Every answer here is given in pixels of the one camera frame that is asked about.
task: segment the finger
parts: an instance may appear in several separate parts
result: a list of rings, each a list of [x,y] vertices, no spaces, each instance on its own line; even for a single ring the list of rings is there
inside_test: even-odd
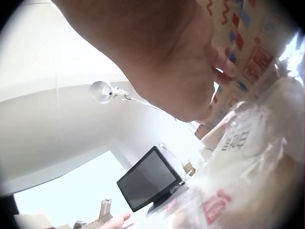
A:
[[[210,65],[221,69],[227,76],[234,77],[236,74],[235,65],[227,58],[224,52],[219,52],[210,42],[204,46],[204,51],[210,62]]]
[[[111,220],[102,225],[99,229],[122,229],[125,220],[130,218],[129,213],[122,213],[113,217]]]
[[[124,212],[124,213],[122,213],[122,217],[123,217],[124,221],[126,221],[130,218],[130,213],[129,212]]]
[[[230,83],[231,79],[227,74],[218,71],[216,68],[211,67],[212,72],[214,73],[214,81],[220,86],[226,86]]]

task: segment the bright light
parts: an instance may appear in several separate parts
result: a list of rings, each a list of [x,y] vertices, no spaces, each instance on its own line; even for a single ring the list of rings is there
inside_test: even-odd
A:
[[[200,126],[200,124],[196,121],[191,121],[191,124],[196,127],[196,129]]]
[[[218,71],[220,71],[221,73],[223,73],[224,71],[222,71],[221,69],[219,69],[219,68],[216,68]]]
[[[218,88],[219,88],[218,83],[216,83],[216,82],[214,81],[214,89],[215,89],[215,91],[214,91],[214,93],[213,93],[213,95],[212,95],[212,99],[211,99],[210,104],[212,103],[213,98],[214,98],[214,96],[215,96],[215,94],[216,94],[216,92],[217,92]]]
[[[304,56],[304,47],[305,47],[305,37],[303,37],[302,43],[299,48],[297,48],[297,38],[298,32],[294,35],[291,42],[286,45],[286,49],[284,53],[279,57],[280,61],[287,61],[287,70],[290,71],[288,76],[294,77],[297,81],[299,81],[302,85],[304,85],[303,79],[299,76],[299,72],[297,70],[298,65],[302,62]]]

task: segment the white ceiling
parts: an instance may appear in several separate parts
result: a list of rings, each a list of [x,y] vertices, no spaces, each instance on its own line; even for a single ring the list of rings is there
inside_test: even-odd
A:
[[[50,1],[25,1],[0,38],[0,101],[33,92],[127,81],[108,57],[79,36]]]

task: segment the lamp arm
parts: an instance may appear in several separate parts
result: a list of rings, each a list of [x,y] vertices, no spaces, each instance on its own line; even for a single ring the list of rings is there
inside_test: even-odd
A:
[[[125,99],[127,99],[127,100],[133,100],[133,101],[136,101],[136,102],[141,103],[141,104],[143,104],[143,105],[152,107],[152,108],[154,108],[154,109],[156,109],[156,110],[159,110],[159,111],[162,111],[162,112],[164,112],[164,113],[167,113],[167,112],[161,110],[160,108],[158,108],[158,107],[156,107],[156,106],[154,106],[154,105],[152,105],[152,104],[150,104],[150,103],[143,102],[143,101],[141,101],[141,100],[135,99],[134,97],[128,96],[128,95],[126,95],[126,94],[125,94]]]

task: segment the monitor stand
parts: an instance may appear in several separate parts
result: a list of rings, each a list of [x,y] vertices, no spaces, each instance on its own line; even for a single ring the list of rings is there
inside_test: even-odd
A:
[[[170,192],[165,193],[163,196],[161,196],[159,199],[153,202],[153,205],[150,206],[147,213],[150,213],[151,211],[155,210],[157,207],[159,207],[162,203],[164,203],[172,194]]]

